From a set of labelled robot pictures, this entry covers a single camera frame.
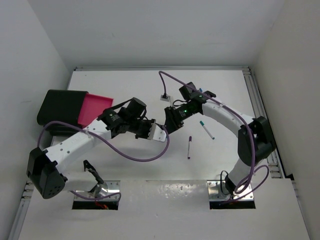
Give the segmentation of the teal cap white marker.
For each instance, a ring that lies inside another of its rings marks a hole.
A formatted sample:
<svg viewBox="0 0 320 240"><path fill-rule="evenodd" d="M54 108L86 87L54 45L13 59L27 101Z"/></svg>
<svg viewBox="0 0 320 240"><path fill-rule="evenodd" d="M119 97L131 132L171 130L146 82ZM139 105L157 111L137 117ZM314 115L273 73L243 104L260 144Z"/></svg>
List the teal cap white marker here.
<svg viewBox="0 0 320 240"><path fill-rule="evenodd" d="M199 123L201 124L202 128L205 130L205 132L209 135L209 137L214 140L215 137L211 134L211 132L208 130L208 128L206 127L206 125L204 124L203 121L199 121Z"/></svg>

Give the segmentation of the purple cap white marker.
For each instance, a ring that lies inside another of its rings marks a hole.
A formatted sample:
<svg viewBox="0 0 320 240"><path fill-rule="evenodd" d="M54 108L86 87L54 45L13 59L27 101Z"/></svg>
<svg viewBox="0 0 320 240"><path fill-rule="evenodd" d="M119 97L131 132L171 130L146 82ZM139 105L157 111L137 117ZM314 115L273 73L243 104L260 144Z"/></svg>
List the purple cap white marker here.
<svg viewBox="0 0 320 240"><path fill-rule="evenodd" d="M191 143L192 143L192 136L188 138L188 149L187 149L187 159L191 159Z"/></svg>

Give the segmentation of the pink top drawer tray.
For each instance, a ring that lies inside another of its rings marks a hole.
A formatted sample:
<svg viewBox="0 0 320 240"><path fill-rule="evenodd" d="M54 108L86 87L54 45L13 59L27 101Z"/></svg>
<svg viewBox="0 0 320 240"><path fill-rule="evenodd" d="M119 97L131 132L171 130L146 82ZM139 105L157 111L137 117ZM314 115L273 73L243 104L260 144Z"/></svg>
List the pink top drawer tray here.
<svg viewBox="0 0 320 240"><path fill-rule="evenodd" d="M82 127L88 126L105 109L113 105L113 98L87 93L84 97L77 123Z"/></svg>

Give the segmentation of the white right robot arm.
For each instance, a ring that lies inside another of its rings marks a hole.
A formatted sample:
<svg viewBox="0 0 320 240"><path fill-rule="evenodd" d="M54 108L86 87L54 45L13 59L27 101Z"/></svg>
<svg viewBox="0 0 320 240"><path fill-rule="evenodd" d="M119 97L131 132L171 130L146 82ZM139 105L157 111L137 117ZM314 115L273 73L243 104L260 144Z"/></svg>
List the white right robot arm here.
<svg viewBox="0 0 320 240"><path fill-rule="evenodd" d="M184 120L195 114L212 118L229 129L237 137L238 160L225 177L225 187L230 194L234 193L248 182L252 170L276 148L269 121L263 116L254 118L224 105L214 93L196 90L192 82L179 91L185 103L164 109L167 132L171 134L182 128Z"/></svg>

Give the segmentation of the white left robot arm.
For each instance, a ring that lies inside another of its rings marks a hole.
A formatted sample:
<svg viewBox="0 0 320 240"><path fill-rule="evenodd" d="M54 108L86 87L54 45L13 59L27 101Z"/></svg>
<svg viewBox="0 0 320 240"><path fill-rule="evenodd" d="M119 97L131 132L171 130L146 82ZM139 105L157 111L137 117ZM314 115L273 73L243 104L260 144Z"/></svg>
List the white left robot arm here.
<svg viewBox="0 0 320 240"><path fill-rule="evenodd" d="M133 133L136 138L164 142L166 132L155 119L145 119L147 106L132 98L128 106L110 107L84 129L44 150L34 148L29 154L27 176L44 199L61 191L94 192L103 185L97 170L86 164L84 172L67 172L68 166L101 142L120 134Z"/></svg>

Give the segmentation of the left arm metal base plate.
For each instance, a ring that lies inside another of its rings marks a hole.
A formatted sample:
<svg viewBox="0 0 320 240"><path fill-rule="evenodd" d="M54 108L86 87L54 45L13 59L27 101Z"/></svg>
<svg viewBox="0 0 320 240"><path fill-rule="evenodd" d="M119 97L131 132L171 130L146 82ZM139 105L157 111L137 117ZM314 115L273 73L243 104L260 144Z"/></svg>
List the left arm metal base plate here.
<svg viewBox="0 0 320 240"><path fill-rule="evenodd" d="M77 198L86 201L119 201L121 199L120 181L105 181L98 183L92 190L76 190L72 191Z"/></svg>

